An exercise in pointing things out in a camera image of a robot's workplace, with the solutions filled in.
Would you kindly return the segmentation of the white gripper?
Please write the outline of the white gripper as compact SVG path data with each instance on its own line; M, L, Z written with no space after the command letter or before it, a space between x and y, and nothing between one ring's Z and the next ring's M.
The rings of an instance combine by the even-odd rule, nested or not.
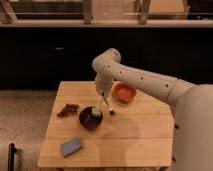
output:
M96 91L99 95L101 95L100 104L106 103L109 114L114 115L115 111L113 110L113 108L110 106L109 102L106 99L109 96L112 86L113 86L112 80L104 81L100 80L99 78L95 79Z

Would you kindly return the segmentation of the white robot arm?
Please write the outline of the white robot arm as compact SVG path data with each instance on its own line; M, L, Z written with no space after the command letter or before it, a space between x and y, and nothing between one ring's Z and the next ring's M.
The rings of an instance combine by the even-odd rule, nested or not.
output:
M174 118L170 171L213 171L213 84L193 84L125 66L114 48L95 57L92 67L98 93L107 95L113 81L119 80L170 107Z

